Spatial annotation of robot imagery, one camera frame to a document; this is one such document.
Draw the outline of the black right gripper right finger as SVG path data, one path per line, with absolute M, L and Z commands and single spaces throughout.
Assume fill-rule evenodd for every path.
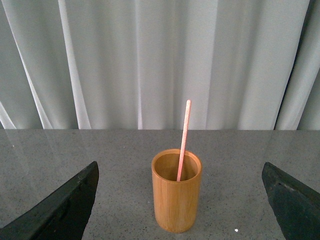
M 266 162 L 261 178 L 269 205 L 287 240 L 320 238 L 320 194 Z

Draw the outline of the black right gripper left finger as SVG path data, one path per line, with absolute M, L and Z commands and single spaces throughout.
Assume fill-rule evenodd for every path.
M 80 240 L 95 203 L 96 161 L 0 230 L 2 240 Z

